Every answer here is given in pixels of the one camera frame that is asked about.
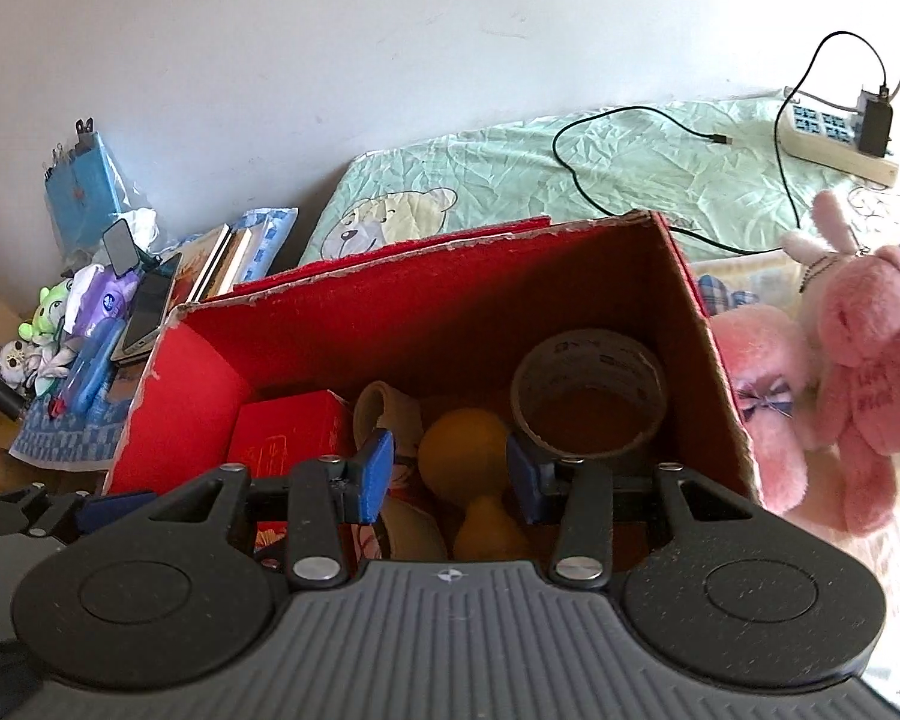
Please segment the small red gift box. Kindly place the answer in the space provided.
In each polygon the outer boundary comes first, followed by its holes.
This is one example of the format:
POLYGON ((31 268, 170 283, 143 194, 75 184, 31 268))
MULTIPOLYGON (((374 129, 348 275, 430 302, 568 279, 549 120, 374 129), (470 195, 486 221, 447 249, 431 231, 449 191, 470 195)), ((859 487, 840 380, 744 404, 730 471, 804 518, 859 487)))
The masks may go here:
POLYGON ((253 479, 282 478, 301 461, 354 454, 352 410, 331 390, 245 403, 237 413, 227 461, 253 479))

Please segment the orange wooden gourd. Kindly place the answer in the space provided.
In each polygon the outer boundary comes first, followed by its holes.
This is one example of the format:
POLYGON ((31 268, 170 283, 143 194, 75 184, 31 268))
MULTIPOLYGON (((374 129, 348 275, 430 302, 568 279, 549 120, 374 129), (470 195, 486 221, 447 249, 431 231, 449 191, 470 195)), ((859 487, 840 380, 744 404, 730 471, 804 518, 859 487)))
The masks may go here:
POLYGON ((530 559, 532 548, 505 509, 510 489, 507 465, 509 427, 493 411, 458 408, 425 431, 419 444, 422 481, 443 504, 460 509, 463 520, 453 538, 457 561, 530 559))

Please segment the brown tape roll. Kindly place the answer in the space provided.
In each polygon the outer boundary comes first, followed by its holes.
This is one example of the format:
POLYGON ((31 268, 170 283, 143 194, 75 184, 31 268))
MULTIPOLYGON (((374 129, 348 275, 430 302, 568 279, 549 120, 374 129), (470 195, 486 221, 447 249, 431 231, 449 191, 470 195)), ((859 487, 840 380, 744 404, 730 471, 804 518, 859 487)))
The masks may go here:
POLYGON ((515 426, 557 458, 616 461, 656 436, 668 411, 662 364, 603 328, 559 333, 526 353, 510 383, 515 426))

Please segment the blue patterned cloth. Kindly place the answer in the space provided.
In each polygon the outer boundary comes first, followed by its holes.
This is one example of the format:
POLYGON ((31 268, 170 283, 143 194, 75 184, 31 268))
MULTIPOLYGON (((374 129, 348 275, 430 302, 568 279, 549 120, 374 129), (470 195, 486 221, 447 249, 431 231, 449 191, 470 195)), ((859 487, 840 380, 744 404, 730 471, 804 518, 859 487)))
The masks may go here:
POLYGON ((136 395, 137 380, 117 377, 100 388, 86 413, 50 416, 50 397, 35 398, 9 455, 27 465, 66 473, 106 472, 136 395))

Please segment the green white small figure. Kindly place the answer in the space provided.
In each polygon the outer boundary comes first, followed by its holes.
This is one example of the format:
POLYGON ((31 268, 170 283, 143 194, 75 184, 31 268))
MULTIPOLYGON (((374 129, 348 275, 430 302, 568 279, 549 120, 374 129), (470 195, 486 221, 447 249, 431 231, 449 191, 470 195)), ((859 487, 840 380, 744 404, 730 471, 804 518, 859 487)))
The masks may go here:
POLYGON ((71 280, 63 280, 53 288, 41 288, 32 320, 21 323, 17 338, 1 348, 0 376, 14 390, 43 397, 58 380, 68 377, 76 357, 64 343, 71 286, 71 280))

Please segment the large red cardboard box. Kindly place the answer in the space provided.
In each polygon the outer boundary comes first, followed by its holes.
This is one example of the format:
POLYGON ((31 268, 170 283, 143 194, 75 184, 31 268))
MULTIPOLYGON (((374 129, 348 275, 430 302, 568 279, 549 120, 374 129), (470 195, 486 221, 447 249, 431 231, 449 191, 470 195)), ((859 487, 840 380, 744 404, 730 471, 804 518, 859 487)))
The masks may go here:
POLYGON ((483 227, 315 263, 175 310, 105 481, 164 494, 230 461, 238 411, 266 397, 500 397, 546 338, 606 328, 662 364, 679 463, 758 492, 751 445, 689 266, 658 216, 483 227))

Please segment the light pink plush rabbit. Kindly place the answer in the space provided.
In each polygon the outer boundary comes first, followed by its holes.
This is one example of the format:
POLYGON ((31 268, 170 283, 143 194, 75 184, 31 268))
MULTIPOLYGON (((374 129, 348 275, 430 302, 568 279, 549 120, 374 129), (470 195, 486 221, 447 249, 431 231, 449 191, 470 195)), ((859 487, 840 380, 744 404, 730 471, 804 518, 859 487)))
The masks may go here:
POLYGON ((782 239, 787 257, 800 267, 795 314, 712 273, 697 278, 751 440, 761 499, 777 515, 802 504, 808 489, 809 392, 820 382, 823 367, 818 319, 824 290, 859 253, 834 193, 823 190, 814 197, 811 218, 818 229, 814 236, 790 231, 782 239))

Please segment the purple toy figure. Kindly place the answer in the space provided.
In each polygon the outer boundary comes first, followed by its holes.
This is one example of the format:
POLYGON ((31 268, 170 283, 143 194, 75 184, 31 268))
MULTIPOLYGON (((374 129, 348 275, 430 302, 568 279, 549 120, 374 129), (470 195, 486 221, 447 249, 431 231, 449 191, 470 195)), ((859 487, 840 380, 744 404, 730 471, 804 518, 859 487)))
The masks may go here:
POLYGON ((103 319, 121 319, 133 302, 141 277, 134 270, 119 277, 110 265, 84 266, 73 277, 64 310, 64 332, 89 338, 103 319))

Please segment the stack of books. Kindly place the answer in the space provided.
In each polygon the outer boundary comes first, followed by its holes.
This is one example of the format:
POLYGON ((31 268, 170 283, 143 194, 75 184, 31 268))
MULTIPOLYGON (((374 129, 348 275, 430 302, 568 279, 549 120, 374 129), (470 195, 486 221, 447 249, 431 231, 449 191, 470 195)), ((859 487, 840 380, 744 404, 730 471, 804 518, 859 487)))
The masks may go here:
POLYGON ((165 250, 176 261, 167 307, 215 298, 263 278, 297 215, 297 208, 256 208, 165 250))

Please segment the pink teddy bear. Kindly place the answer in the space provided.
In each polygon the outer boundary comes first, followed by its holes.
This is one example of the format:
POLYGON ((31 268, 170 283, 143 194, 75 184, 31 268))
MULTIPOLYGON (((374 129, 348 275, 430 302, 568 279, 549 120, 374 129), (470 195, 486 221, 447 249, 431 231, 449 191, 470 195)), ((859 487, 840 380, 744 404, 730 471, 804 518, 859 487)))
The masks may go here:
POLYGON ((836 445, 847 530, 868 535, 893 518, 891 457, 900 454, 900 247, 849 260, 818 310, 824 366, 814 431, 836 445))

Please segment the blue packaged item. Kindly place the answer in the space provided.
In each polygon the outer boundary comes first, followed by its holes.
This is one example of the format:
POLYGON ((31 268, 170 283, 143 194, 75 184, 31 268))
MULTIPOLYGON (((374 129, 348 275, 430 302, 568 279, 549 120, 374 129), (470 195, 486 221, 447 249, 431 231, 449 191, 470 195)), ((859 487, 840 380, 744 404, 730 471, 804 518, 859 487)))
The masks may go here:
POLYGON ((76 141, 53 149, 45 200, 64 260, 92 252, 119 215, 133 208, 126 182, 92 117, 77 119, 76 141))

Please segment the green bear bedsheet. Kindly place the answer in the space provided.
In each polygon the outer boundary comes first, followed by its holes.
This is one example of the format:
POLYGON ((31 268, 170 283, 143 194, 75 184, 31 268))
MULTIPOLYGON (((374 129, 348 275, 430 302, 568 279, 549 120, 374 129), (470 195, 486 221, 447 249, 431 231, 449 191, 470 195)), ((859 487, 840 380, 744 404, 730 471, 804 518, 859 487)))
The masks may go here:
POLYGON ((862 244, 900 241, 900 181, 879 188, 795 160, 770 141, 774 98, 671 103, 660 112, 571 114, 370 151, 344 171, 304 262, 471 227, 660 213, 688 260, 774 249, 811 231, 834 192, 862 244))

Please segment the white power strip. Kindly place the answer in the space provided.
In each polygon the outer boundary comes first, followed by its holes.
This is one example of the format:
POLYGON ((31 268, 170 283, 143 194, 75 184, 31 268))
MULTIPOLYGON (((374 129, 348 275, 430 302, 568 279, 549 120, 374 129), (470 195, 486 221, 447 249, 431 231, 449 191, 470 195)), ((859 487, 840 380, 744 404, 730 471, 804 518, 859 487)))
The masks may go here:
POLYGON ((893 187, 898 180, 899 166, 893 160, 857 148, 852 121, 840 110, 792 99, 782 112, 777 137, 785 153, 797 160, 831 167, 881 187, 893 187))

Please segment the black charger plug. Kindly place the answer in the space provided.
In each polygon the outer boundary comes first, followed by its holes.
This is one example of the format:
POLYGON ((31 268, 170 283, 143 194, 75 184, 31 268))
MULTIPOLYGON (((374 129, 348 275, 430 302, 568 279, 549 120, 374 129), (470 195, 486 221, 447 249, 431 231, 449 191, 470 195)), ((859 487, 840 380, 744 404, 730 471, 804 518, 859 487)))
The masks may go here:
POLYGON ((884 158, 888 151, 889 132, 893 123, 893 106, 889 89, 881 85, 877 93, 862 91, 857 101, 857 149, 873 158, 884 158))

